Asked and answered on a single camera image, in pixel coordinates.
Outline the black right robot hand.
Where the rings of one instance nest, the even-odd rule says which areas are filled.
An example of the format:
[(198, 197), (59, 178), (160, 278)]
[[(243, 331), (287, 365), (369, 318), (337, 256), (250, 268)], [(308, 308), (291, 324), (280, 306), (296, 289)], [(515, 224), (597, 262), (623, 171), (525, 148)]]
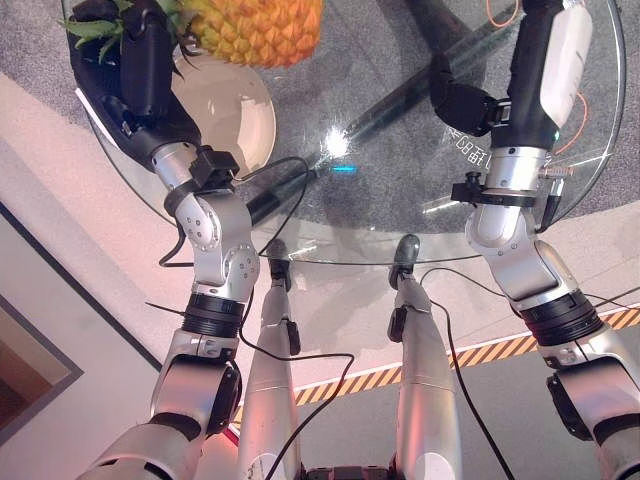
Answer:
[(431, 104), (445, 124), (460, 132), (490, 133), (493, 149), (549, 151), (573, 107), (593, 21), (582, 1), (525, 1), (523, 8), (507, 97), (498, 100), (457, 81), (447, 57), (438, 54), (429, 70)]

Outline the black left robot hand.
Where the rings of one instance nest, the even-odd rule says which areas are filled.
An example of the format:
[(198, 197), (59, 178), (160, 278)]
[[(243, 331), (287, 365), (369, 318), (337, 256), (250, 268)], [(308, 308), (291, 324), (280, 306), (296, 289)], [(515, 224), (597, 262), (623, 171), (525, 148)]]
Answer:
[(63, 22), (88, 109), (115, 145), (148, 171), (159, 148), (201, 142), (171, 89), (176, 15), (175, 5), (164, 1), (79, 1)]

